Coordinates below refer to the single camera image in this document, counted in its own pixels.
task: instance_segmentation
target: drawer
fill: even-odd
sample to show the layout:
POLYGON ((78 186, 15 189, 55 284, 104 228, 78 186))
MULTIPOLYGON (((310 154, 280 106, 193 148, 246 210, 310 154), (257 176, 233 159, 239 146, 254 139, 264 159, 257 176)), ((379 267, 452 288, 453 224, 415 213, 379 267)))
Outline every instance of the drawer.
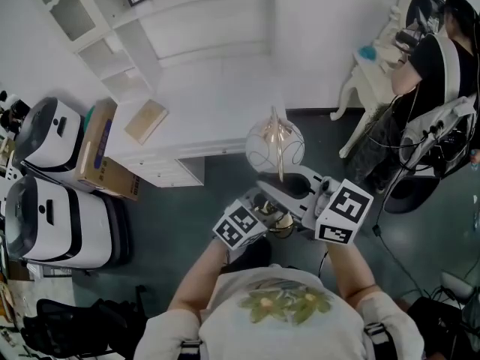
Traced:
POLYGON ((149 154, 136 154, 134 156, 128 157, 119 157, 117 159, 122 165, 129 165, 129 164, 138 164, 140 161, 150 161, 158 159, 158 155, 156 153, 149 153, 149 154))
POLYGON ((198 158, 201 156, 229 155, 234 153, 244 153, 245 143, 237 144, 218 144, 202 147, 181 148, 178 150, 179 158, 198 158))
POLYGON ((136 175, 138 176, 153 176, 154 174, 157 175, 157 173, 160 173, 160 174, 163 174, 163 175, 167 175, 167 174, 175 174, 175 173, 178 173, 178 172, 184 172, 185 169, 181 166, 176 166, 176 167, 158 167, 158 166, 135 166, 135 167, 131 167, 129 166, 128 169, 132 172, 132 173, 135 173, 136 175))
POLYGON ((188 178, 147 178, 148 182, 151 182, 153 185, 162 188, 168 187, 190 187, 194 185, 202 185, 194 177, 190 176, 188 178))
POLYGON ((125 165, 128 170, 178 170, 181 167, 175 160, 140 160, 125 165))
POLYGON ((149 178, 149 179, 152 178, 154 180, 166 180, 166 181, 194 179, 194 177, 185 170, 177 171, 177 172, 167 172, 167 173, 149 172, 144 174, 143 177, 149 178))

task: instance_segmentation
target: cardboard box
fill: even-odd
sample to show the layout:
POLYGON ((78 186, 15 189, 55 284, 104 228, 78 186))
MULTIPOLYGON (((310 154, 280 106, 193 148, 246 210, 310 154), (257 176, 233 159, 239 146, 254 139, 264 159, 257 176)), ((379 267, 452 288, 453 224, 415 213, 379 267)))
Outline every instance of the cardboard box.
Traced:
POLYGON ((127 124, 125 132, 143 145, 167 115, 168 111, 162 105, 148 100, 127 124))
POLYGON ((115 197, 138 199, 140 178, 104 157, 117 104, 103 100, 95 105, 83 137, 75 177, 79 182, 115 197))

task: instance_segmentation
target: floral print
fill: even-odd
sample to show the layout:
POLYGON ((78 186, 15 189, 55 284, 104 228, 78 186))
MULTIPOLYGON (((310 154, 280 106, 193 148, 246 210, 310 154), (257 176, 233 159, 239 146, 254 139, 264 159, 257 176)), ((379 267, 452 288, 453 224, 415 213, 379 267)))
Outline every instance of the floral print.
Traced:
POLYGON ((252 291, 238 306, 250 309, 252 323, 259 323, 270 316, 285 323, 291 320, 294 326, 308 320, 315 311, 326 314, 332 308, 329 295, 308 287, 252 291))

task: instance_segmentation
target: book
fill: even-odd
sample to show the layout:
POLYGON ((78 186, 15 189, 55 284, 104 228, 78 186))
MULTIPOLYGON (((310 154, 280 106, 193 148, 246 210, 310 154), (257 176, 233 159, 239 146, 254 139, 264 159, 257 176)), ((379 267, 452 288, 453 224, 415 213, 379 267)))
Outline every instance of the book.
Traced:
POLYGON ((149 100, 130 120, 125 127, 125 132, 143 145, 167 115, 168 111, 164 106, 149 100))

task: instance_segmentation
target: white appliance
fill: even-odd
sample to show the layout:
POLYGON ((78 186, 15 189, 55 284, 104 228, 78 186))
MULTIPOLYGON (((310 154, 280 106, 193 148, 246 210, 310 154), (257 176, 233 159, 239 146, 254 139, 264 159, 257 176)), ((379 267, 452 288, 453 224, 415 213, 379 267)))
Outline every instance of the white appliance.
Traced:
POLYGON ((10 257, 60 267, 96 269, 123 263, 129 244, 122 202, 27 175, 7 195, 10 257))
POLYGON ((31 108, 15 139, 13 166, 21 163, 62 184, 91 192, 74 178, 83 141, 83 117, 55 97, 31 108))

